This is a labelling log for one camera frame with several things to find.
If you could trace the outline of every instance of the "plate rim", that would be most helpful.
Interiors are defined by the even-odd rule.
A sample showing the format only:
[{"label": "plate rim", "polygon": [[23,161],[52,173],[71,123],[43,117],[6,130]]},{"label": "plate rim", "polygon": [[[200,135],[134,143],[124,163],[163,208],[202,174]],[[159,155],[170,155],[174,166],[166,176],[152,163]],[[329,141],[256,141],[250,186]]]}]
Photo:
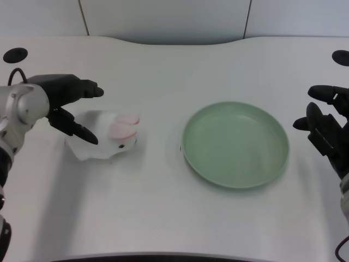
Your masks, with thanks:
[{"label": "plate rim", "polygon": [[[281,168],[275,172],[275,175],[272,176],[271,178],[269,178],[268,180],[265,180],[263,182],[260,182],[260,183],[257,183],[257,184],[254,184],[253,186],[241,186],[241,187],[238,187],[238,186],[228,186],[226,184],[222,184],[222,183],[219,183],[219,182],[215,182],[209,178],[207,178],[205,175],[203,175],[201,172],[199,172],[197,170],[197,168],[195,168],[195,166],[190,162],[189,158],[188,158],[188,155],[186,153],[186,150],[185,150],[185,146],[184,146],[184,134],[185,134],[185,131],[187,130],[188,128],[188,124],[190,123],[190,121],[195,117],[197,116],[201,111],[205,110],[206,108],[208,107],[211,107],[211,106],[214,106],[214,105],[219,105],[219,104],[240,104],[240,105],[245,105],[245,106],[250,106],[252,108],[255,108],[257,110],[260,110],[262,111],[263,113],[269,115],[280,127],[281,127],[281,130],[282,130],[282,133],[283,135],[285,135],[285,141],[286,141],[286,146],[287,146],[287,149],[286,149],[286,156],[285,156],[285,161],[283,163],[283,165],[281,166]],[[182,132],[182,140],[181,140],[181,148],[182,148],[182,152],[184,154],[184,157],[185,157],[185,160],[188,162],[188,164],[190,165],[191,168],[194,169],[194,171],[199,174],[201,177],[203,177],[204,179],[206,179],[207,181],[213,183],[213,184],[216,184],[218,186],[222,186],[222,187],[226,187],[226,188],[233,188],[233,189],[248,189],[248,188],[255,188],[255,187],[259,187],[259,186],[262,186],[262,185],[265,185],[265,184],[268,184],[270,182],[272,182],[273,180],[277,179],[279,176],[282,175],[282,173],[286,170],[286,167],[288,165],[288,160],[289,160],[289,157],[290,157],[290,142],[288,140],[288,136],[287,136],[287,133],[285,131],[285,129],[283,128],[283,126],[281,125],[281,123],[273,116],[271,115],[270,113],[268,113],[267,111],[261,109],[261,108],[258,108],[254,105],[251,105],[251,104],[248,104],[248,103],[244,103],[244,102],[238,102],[238,101],[223,101],[223,102],[217,102],[217,103],[213,103],[213,104],[209,104],[209,105],[206,105],[204,106],[203,108],[199,109],[198,111],[196,111],[189,119],[188,121],[186,122],[185,124],[185,127],[183,129],[183,132]]]}]

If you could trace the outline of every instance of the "black cable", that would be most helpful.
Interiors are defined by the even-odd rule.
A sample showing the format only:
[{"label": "black cable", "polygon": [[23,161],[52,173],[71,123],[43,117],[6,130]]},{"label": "black cable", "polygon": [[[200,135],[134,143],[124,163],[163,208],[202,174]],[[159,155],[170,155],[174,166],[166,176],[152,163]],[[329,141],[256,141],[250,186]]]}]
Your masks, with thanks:
[{"label": "black cable", "polygon": [[20,72],[20,74],[22,76],[22,79],[23,79],[23,83],[27,84],[28,81],[27,81],[26,75],[24,74],[23,70],[20,69],[20,68],[15,68],[15,69],[12,70],[12,72],[10,74],[9,81],[8,81],[7,85],[8,86],[12,85],[12,78],[15,75],[16,72]]},{"label": "black cable", "polygon": [[339,250],[340,248],[349,240],[349,236],[347,236],[345,239],[342,240],[342,242],[340,242],[338,244],[338,246],[336,247],[336,250],[334,252],[334,254],[336,255],[336,258],[340,261],[340,262],[346,262],[343,258],[340,257],[339,255]]}]

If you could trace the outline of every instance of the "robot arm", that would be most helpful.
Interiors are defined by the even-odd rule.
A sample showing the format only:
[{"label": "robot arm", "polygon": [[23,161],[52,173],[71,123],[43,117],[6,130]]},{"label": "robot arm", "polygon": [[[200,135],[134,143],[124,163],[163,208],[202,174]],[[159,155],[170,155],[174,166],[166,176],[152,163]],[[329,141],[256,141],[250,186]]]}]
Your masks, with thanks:
[{"label": "robot arm", "polygon": [[[23,83],[11,85],[17,71],[21,73]],[[103,94],[97,83],[80,80],[75,75],[37,75],[26,79],[19,68],[11,73],[9,86],[0,87],[0,209],[5,201],[3,187],[14,155],[22,148],[25,134],[36,121],[47,117],[54,128],[98,144],[95,135],[75,123],[73,115],[61,106],[80,98],[101,97]],[[6,254],[10,238],[10,224],[0,215],[0,261]]]},{"label": "robot arm", "polygon": [[[315,103],[310,103],[306,108],[306,117],[296,120],[293,127],[310,132],[308,139],[321,155],[328,157],[340,177],[340,207],[349,223],[349,89],[312,86],[308,95],[333,105],[339,114],[347,118],[347,123],[342,128],[331,114],[323,115]],[[335,250],[339,261],[344,261],[339,256],[339,249],[348,240],[349,237],[345,238]]]}]

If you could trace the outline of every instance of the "plush toy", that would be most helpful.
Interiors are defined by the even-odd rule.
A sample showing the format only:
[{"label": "plush toy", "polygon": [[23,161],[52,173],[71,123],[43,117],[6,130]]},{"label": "plush toy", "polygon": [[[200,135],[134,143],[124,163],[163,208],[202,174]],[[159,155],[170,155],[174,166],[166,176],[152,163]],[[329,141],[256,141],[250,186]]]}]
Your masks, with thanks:
[{"label": "plush toy", "polygon": [[137,114],[87,111],[77,115],[75,122],[89,129],[98,138],[98,145],[93,145],[74,135],[68,136],[67,143],[75,156],[79,160],[107,159],[114,154],[129,150],[136,144],[135,125],[140,122],[140,118]]}]

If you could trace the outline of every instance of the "black round hole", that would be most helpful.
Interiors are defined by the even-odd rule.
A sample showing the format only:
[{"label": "black round hole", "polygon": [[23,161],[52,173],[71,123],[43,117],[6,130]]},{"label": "black round hole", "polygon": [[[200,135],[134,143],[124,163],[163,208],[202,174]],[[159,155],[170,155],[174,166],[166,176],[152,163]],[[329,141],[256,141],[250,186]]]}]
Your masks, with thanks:
[{"label": "black round hole", "polygon": [[24,48],[17,47],[7,51],[3,57],[4,61],[9,64],[23,61],[28,55],[28,51]]},{"label": "black round hole", "polygon": [[337,64],[344,67],[349,67],[349,52],[345,50],[337,50],[332,54],[332,59]]}]

